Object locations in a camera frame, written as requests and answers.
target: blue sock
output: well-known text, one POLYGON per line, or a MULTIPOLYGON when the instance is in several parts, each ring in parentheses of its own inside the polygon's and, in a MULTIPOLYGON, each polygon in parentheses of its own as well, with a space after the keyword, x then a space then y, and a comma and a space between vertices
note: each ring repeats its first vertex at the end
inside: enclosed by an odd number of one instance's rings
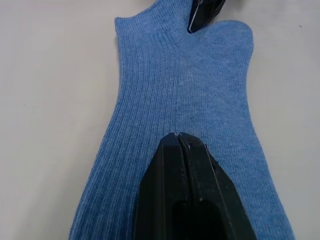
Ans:
POLYGON ((191 0, 158 0, 117 18, 117 104, 70 240, 129 240, 139 183, 165 135, 200 138, 233 180, 258 239, 294 239, 253 128, 246 93, 250 28, 222 21, 187 32, 191 0))

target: sock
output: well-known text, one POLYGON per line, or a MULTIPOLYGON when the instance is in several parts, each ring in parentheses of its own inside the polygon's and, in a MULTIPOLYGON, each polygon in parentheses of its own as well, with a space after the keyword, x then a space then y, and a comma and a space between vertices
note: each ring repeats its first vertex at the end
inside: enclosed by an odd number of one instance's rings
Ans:
POLYGON ((116 18, 120 87, 70 240, 130 240, 140 181, 169 133, 200 138, 235 184, 258 239, 294 239, 253 128, 250 28, 222 21, 189 34, 192 0, 157 0, 116 18))

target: ribbed fabric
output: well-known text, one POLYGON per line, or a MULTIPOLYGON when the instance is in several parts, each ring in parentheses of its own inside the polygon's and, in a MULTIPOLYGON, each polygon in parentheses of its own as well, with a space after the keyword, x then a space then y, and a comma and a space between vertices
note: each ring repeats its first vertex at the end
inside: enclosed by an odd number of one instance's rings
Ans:
POLYGON ((191 4, 158 0, 115 20, 117 104, 70 240, 132 239, 139 183, 161 138, 172 132, 207 144, 233 180, 258 239, 294 239, 250 118, 252 32, 244 23, 223 21, 189 34, 191 4))

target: ankle sock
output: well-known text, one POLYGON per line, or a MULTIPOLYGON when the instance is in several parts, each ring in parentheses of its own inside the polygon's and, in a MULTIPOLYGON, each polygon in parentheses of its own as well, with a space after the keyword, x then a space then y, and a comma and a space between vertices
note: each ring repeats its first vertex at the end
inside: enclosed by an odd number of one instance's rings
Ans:
POLYGON ((294 239, 253 128, 246 77, 253 36, 238 21, 189 34, 192 0, 116 18, 120 87, 70 240, 132 239, 139 183, 165 135, 200 138, 234 182, 258 239, 294 239))

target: white table surface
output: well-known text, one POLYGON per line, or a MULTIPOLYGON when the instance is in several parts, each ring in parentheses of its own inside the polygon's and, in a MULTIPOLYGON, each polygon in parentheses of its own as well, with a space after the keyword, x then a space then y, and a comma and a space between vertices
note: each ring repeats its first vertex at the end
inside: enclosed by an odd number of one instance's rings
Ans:
MULTIPOLYGON (((66 240, 119 87, 114 18, 153 0, 0 1, 0 239, 66 240)), ((253 124, 297 239, 320 238, 320 1, 226 0, 253 124)))

